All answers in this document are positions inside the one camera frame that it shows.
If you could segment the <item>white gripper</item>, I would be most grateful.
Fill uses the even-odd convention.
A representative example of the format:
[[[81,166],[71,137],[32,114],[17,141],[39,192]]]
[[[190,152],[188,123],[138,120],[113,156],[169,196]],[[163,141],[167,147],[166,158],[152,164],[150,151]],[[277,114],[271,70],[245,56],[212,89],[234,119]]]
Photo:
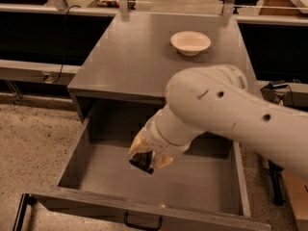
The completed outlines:
[[[155,168],[167,167],[173,158],[184,154],[193,141],[193,129],[176,116],[154,115],[135,136],[130,155],[147,153],[156,155],[153,159]]]

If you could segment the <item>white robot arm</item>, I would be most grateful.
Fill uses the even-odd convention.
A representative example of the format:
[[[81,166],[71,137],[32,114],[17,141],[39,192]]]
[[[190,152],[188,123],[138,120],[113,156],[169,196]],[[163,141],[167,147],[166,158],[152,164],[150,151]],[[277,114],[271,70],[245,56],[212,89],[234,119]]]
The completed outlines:
[[[129,153],[150,153],[150,167],[165,167],[205,132],[239,142],[308,180],[308,114],[249,93],[244,74],[229,64],[173,75],[166,105],[138,132]]]

